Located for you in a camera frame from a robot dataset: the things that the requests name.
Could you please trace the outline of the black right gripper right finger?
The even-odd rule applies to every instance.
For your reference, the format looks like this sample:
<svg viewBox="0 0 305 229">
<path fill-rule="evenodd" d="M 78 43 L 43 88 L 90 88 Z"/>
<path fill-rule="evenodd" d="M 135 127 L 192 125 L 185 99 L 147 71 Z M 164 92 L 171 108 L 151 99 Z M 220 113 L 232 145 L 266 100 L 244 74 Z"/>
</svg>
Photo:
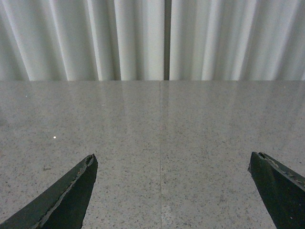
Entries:
<svg viewBox="0 0 305 229">
<path fill-rule="evenodd" d="M 252 152 L 248 171 L 278 229 L 305 227 L 305 178 L 265 153 Z"/>
</svg>

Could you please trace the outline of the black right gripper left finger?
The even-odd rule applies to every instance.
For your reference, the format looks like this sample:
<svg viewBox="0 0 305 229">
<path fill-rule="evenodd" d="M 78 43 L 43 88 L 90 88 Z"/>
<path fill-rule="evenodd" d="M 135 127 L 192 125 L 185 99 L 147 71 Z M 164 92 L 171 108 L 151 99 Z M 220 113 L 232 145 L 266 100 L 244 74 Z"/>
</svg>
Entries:
<svg viewBox="0 0 305 229">
<path fill-rule="evenodd" d="M 86 156 L 32 202 L 1 223 L 2 229 L 80 229 L 97 176 L 95 155 Z"/>
</svg>

